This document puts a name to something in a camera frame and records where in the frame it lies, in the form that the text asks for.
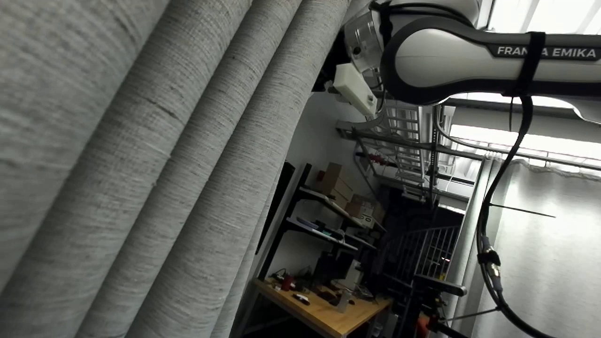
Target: desk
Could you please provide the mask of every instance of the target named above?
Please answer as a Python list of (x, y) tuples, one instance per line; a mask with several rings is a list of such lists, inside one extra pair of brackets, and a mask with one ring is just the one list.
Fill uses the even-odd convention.
[(350, 304), (346, 311), (339, 311), (337, 306), (331, 306), (316, 293), (305, 293), (311, 298), (311, 306), (307, 306), (294, 298), (296, 291), (281, 291), (275, 289), (273, 283), (262, 279), (258, 279), (256, 285), (266, 298), (330, 338), (350, 336), (393, 302), (392, 298), (377, 298), (375, 302), (356, 298), (356, 304)]

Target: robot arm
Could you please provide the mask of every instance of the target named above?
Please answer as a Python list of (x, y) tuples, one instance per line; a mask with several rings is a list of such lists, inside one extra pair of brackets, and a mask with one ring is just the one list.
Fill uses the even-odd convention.
[(482, 0), (393, 0), (375, 3), (380, 75), (386, 90), (408, 103), (442, 103), (461, 92), (515, 95), (523, 65), (542, 48), (521, 93), (562, 97), (581, 118), (592, 116), (601, 88), (601, 35), (495, 33), (478, 28)]

